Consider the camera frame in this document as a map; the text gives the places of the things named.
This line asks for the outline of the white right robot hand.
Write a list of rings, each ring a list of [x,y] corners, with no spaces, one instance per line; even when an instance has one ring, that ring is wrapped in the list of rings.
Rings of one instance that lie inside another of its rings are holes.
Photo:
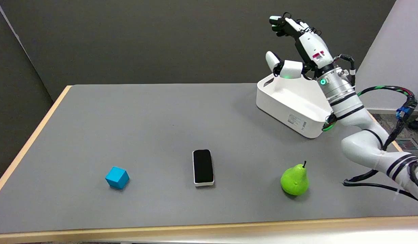
[[[317,71],[334,62],[327,45],[320,37],[320,32],[306,24],[302,19],[294,20],[291,14],[271,16],[269,23],[278,37],[292,37],[302,62],[282,60],[272,51],[265,54],[266,63],[272,74],[285,79],[308,79],[306,73]]]

